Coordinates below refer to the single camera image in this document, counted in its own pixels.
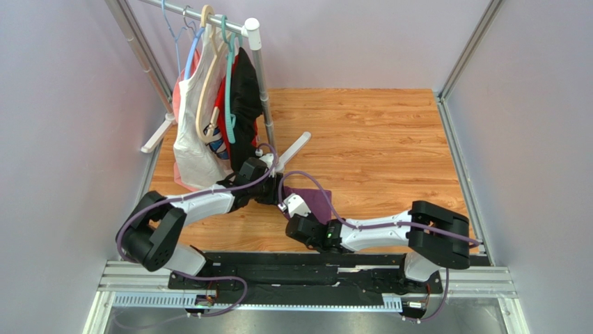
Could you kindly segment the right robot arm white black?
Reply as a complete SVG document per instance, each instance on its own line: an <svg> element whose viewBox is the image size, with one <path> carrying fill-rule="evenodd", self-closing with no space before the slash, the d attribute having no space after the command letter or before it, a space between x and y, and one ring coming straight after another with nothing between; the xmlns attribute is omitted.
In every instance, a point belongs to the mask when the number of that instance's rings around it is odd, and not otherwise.
<svg viewBox="0 0 593 334"><path fill-rule="evenodd" d="M321 222L298 195L279 205L288 222L285 234L319 253L351 254L368 248L407 246L400 264L405 281L424 283L440 268L464 270L470 249L478 242L469 236L469 219L433 203L417 200L408 211L366 220L333 219Z"/></svg>

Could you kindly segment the white tank top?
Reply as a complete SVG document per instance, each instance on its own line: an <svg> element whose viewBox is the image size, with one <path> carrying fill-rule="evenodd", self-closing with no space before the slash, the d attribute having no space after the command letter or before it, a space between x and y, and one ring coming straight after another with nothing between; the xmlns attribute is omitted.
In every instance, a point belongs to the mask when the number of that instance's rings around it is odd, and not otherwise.
<svg viewBox="0 0 593 334"><path fill-rule="evenodd" d="M203 77L206 75L201 61L188 80L180 82L181 105L177 121L177 135L173 153L182 181L198 189L212 186L232 172L230 161L220 158L224 151L222 135L215 129L215 141L202 142L196 131L196 115Z"/></svg>

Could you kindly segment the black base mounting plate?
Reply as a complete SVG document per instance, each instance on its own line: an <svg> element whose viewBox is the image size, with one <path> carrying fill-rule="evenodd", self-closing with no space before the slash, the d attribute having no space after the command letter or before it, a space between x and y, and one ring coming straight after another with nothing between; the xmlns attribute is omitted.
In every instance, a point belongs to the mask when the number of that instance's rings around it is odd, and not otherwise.
<svg viewBox="0 0 593 334"><path fill-rule="evenodd" d="M170 273L167 288L209 290L216 301L234 303L306 303L376 305L383 294L439 295L445 276L433 273L428 283L404 284L403 254L229 253L208 252L202 277L189 280Z"/></svg>

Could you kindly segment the aluminium frame rail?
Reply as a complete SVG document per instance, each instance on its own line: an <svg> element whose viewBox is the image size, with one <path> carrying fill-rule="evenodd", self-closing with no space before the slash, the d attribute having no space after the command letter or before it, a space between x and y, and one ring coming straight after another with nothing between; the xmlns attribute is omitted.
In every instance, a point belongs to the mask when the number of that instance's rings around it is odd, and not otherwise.
<svg viewBox="0 0 593 334"><path fill-rule="evenodd" d="M108 261L97 290L100 292L169 292L170 271L149 272L138 264ZM470 267L450 270L448 293L457 298L517 299L507 267Z"/></svg>

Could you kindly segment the purple cloth napkin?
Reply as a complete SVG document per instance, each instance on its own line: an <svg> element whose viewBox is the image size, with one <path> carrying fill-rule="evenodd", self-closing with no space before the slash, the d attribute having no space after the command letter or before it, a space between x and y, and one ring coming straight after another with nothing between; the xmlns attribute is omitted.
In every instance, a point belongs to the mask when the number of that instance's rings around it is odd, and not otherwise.
<svg viewBox="0 0 593 334"><path fill-rule="evenodd" d="M320 223L327 224L332 219L332 211L328 200L331 199L330 191L321 191L319 189L295 189L288 186L283 187L283 200L289 195L296 193L300 195L312 213Z"/></svg>

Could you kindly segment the teal plastic hanger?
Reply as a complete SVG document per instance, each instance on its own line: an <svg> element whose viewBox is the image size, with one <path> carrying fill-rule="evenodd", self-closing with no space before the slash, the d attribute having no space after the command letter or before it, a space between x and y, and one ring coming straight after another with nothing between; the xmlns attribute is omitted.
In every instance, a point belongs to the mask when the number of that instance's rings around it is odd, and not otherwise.
<svg viewBox="0 0 593 334"><path fill-rule="evenodd" d="M239 37L235 32L227 32L227 16L221 16L221 32L223 41L228 48L226 54L226 75L225 75L225 90L224 90L224 125L226 136L228 140L228 147L237 142L235 135L235 126L237 124L237 116L232 112L232 76L237 62L239 47L242 46L242 37Z"/></svg>

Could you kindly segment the black garment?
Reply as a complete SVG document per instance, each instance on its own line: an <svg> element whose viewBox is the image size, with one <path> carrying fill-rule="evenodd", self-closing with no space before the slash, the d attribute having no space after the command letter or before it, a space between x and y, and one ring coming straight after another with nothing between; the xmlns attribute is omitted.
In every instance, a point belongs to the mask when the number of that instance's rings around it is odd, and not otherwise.
<svg viewBox="0 0 593 334"><path fill-rule="evenodd" d="M230 146L230 163L237 172L248 158L255 156L257 119L263 114L257 73L243 48L239 48L231 91L232 112L237 116L237 142Z"/></svg>

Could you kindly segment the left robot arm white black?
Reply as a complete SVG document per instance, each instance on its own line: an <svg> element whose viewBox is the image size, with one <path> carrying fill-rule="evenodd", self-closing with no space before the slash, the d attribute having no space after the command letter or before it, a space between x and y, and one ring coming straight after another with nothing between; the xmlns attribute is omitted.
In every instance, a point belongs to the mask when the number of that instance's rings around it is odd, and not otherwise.
<svg viewBox="0 0 593 334"><path fill-rule="evenodd" d="M116 235L118 252L149 272L168 269L197 276L207 258L197 248L179 243L182 230L204 218L237 211L252 200L274 203L277 162L272 153L250 157L239 171L201 191L178 196L146 193Z"/></svg>

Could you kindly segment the blue plastic hanger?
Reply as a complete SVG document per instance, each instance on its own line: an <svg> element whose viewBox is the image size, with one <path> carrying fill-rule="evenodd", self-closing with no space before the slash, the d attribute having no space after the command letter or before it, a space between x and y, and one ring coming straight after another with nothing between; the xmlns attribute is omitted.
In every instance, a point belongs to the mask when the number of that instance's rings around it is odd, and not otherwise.
<svg viewBox="0 0 593 334"><path fill-rule="evenodd" d="M192 44L190 46L189 54L187 56L187 61L186 61L185 68L184 68L184 78L183 78L183 80L188 80L189 77L192 74L191 67L192 67L193 60L194 60L195 55L196 55L196 48L197 48L198 42L200 41L200 39L201 39L201 37L202 37L202 35L203 35L204 32L205 32L205 28L200 27L198 29L198 31L194 34L194 38L192 40Z"/></svg>

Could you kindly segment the white grey clothes rack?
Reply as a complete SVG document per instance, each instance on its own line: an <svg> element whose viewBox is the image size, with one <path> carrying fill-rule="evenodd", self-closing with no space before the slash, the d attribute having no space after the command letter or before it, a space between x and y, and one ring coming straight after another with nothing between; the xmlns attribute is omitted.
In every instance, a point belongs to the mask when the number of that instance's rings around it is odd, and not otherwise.
<svg viewBox="0 0 593 334"><path fill-rule="evenodd" d="M146 3L150 4L152 6L161 7L160 1L146 1ZM177 13L177 14L182 15L185 18L189 17L191 19L197 19L198 21L200 21L200 24L201 24L201 20L202 20L201 13L198 14L197 12L190 10L188 8L183 9L180 6L170 4L167 2L166 2L166 9L167 9L167 12L169 11L172 13ZM220 29L222 15L216 15L216 16L220 17L220 19L210 19L209 21L211 23L214 23L214 25ZM237 33L237 35L239 37L242 37L242 39L244 39L244 38L248 39L248 45L249 45L249 49L251 50L251 53L253 55L253 64L254 64L255 71L257 73L257 78L258 78L258 83L259 83L260 100L261 100L262 107L263 107L264 125L265 125L265 130L267 133L267 143L273 149L276 149L274 122L273 122L273 118L271 115L271 111L269 109L269 94L267 91L267 85L266 85L265 75L264 75L264 67L262 64L262 52L261 52L262 41L261 41L261 35L260 35L260 23L256 18L248 18L242 25L229 22L228 20L227 20L227 25L228 25L227 32L235 32L235 33Z"/></svg>

